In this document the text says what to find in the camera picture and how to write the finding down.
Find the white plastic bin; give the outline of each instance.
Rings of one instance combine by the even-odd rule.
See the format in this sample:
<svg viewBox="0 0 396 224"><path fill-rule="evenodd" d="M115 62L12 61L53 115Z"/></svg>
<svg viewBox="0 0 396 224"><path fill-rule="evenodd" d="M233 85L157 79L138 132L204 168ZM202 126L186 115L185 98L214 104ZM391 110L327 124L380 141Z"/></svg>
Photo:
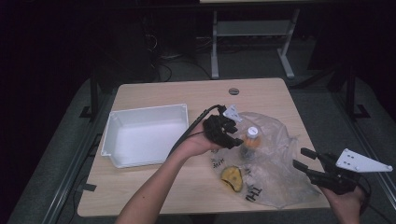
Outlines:
<svg viewBox="0 0 396 224"><path fill-rule="evenodd" d="M187 105L112 111L101 154L118 168L163 163L188 128Z"/></svg>

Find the plastic bag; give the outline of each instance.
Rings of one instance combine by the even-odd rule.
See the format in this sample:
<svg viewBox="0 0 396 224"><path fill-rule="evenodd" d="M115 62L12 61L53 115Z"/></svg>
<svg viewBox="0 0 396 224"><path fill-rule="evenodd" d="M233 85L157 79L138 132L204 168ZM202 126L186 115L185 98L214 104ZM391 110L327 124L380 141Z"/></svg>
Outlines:
<svg viewBox="0 0 396 224"><path fill-rule="evenodd" d="M297 139L290 138L286 126L277 119L261 114L243 112L242 122L232 137L243 139L249 127L256 127L261 138L254 157L246 159L242 146L213 151L211 160L215 172L221 177L227 167L240 170L243 184L241 197L254 203L283 208L315 200L319 193L308 182L306 175L292 166L297 151Z"/></svg>

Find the banana peel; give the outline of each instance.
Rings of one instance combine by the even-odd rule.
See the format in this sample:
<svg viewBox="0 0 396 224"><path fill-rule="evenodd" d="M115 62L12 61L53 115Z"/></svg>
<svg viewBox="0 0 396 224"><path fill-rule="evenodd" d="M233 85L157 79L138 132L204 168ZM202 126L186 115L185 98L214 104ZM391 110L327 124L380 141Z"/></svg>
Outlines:
<svg viewBox="0 0 396 224"><path fill-rule="evenodd" d="M221 172L221 180L233 191L240 192L243 187L241 170L236 166L229 166Z"/></svg>

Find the bottle cap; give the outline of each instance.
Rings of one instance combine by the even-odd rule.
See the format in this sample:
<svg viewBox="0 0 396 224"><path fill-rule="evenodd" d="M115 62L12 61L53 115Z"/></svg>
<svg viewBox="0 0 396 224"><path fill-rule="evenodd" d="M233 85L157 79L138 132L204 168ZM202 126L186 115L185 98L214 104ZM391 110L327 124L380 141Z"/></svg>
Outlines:
<svg viewBox="0 0 396 224"><path fill-rule="evenodd" d="M259 130L256 127L250 127L247 129L248 138L256 138L257 136L259 136Z"/></svg>

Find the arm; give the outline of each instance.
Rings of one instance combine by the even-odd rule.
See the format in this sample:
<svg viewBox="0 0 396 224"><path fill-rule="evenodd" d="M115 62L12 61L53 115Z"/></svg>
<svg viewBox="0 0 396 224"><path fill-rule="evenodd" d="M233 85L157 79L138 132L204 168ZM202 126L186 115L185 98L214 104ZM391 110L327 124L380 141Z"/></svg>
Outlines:
<svg viewBox="0 0 396 224"><path fill-rule="evenodd" d="M337 195L329 189L320 188L330 203L330 207L340 224L359 224L364 193L356 187L354 191Z"/></svg>
<svg viewBox="0 0 396 224"><path fill-rule="evenodd" d="M201 122L191 134L203 130ZM218 148L202 133L187 138L134 194L120 212L116 223L154 223L184 162L192 156Z"/></svg>

